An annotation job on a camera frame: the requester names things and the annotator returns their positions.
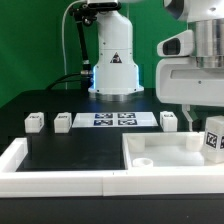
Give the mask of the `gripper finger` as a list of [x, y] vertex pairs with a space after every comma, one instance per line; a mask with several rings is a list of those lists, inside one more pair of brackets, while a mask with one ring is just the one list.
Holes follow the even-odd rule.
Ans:
[[193, 119], [190, 115], [190, 105], [183, 104], [182, 105], [182, 112], [188, 121], [188, 129], [190, 132], [193, 132]]

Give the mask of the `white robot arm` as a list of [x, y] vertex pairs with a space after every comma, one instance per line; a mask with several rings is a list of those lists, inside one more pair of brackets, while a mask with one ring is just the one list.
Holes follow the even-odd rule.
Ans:
[[[99, 60], [93, 68], [90, 96], [123, 101], [140, 93], [133, 60], [133, 28], [118, 13], [123, 0], [87, 0], [97, 11]], [[162, 103], [224, 107], [224, 0], [163, 0], [187, 29], [157, 45], [156, 95]]]

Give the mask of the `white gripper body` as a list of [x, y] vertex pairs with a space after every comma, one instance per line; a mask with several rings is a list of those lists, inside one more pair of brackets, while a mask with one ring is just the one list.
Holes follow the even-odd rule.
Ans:
[[190, 57], [165, 58], [156, 68], [162, 103], [224, 107], [224, 69], [201, 69]]

